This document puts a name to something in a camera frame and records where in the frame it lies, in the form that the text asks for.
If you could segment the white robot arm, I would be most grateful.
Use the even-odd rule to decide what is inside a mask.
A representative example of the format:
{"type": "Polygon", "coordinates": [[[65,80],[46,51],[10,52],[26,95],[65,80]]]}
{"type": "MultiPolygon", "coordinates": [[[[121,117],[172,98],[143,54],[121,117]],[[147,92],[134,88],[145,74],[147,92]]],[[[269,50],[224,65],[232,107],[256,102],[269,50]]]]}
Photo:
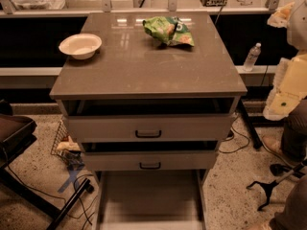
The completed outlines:
{"type": "Polygon", "coordinates": [[[270,16],[267,24],[287,29],[287,42],[297,49],[291,59],[282,58],[276,67],[263,115],[279,121],[307,97],[307,0],[295,0],[270,16]]]}

